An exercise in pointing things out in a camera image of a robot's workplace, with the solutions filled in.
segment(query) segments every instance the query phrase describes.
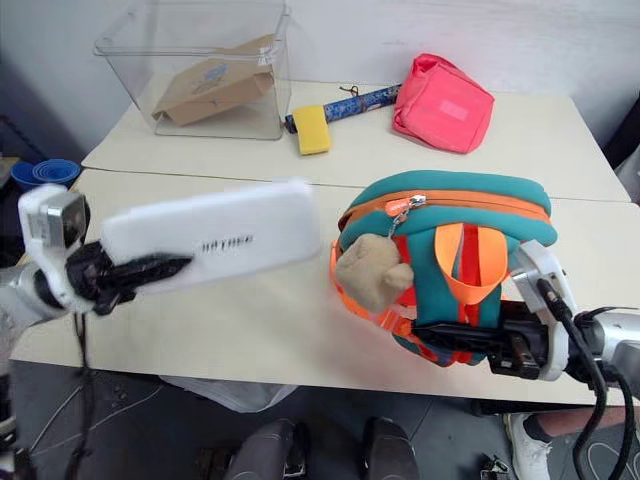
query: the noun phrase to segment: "white table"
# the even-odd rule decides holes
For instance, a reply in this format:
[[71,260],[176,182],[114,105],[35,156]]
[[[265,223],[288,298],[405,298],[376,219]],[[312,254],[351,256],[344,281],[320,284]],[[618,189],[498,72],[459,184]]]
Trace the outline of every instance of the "white table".
[[[291,109],[349,95],[337,84],[295,82],[292,91]],[[468,155],[434,150],[393,133],[391,107],[331,123],[331,150],[303,157],[297,137],[286,132],[278,141],[156,136],[132,106],[83,165],[252,180],[299,175],[318,185],[354,187],[405,170],[455,170],[530,178],[554,198],[629,201],[571,99],[495,97],[487,136]]]
[[[76,187],[92,209],[88,240],[126,207],[236,188],[215,178],[85,171]],[[359,188],[316,187],[326,249],[312,261],[192,290],[139,297],[91,318],[96,368],[214,379],[322,385],[501,400],[592,403],[567,376],[531,382],[492,375],[485,363],[437,367],[382,329],[347,313],[328,282],[328,246]],[[559,257],[583,309],[640,307],[640,211],[630,203],[553,200]],[[14,358],[78,365],[70,319],[27,331]],[[621,404],[612,391],[611,404]]]

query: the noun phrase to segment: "yellow sponge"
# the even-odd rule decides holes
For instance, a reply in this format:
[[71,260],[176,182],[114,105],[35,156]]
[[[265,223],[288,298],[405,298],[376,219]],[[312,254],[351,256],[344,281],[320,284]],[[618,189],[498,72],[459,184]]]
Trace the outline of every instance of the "yellow sponge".
[[302,155],[326,152],[331,148],[329,126],[322,105],[296,108],[293,111],[293,120],[298,130]]

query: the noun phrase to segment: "teal backpack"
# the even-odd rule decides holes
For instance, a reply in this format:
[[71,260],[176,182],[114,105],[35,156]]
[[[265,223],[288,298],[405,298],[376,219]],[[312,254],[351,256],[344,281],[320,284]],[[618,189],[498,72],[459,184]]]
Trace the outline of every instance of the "teal backpack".
[[[483,355],[427,345],[412,327],[497,327],[509,255],[529,240],[553,244],[550,214],[542,186],[523,178],[435,170],[393,175],[366,188],[340,219],[332,281],[351,312],[389,330],[414,353],[441,366],[475,365]],[[333,275],[342,252],[365,233],[389,235],[414,272],[413,286],[378,315],[348,297]]]

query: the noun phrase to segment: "pink bag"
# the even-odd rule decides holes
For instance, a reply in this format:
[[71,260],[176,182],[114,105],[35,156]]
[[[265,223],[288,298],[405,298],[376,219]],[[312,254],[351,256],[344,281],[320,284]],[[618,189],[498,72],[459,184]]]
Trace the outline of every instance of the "pink bag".
[[467,153],[489,128],[493,100],[455,65],[424,53],[400,88],[393,128],[432,147]]

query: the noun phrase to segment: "white wall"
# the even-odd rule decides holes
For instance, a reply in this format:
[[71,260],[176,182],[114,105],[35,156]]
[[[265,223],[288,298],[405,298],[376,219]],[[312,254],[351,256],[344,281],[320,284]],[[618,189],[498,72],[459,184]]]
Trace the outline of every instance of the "white wall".
[[[92,44],[131,0],[1,0],[3,68],[83,151],[128,104]],[[640,87],[637,0],[289,0],[294,79],[403,80],[420,52],[489,89],[571,95],[605,142]]]

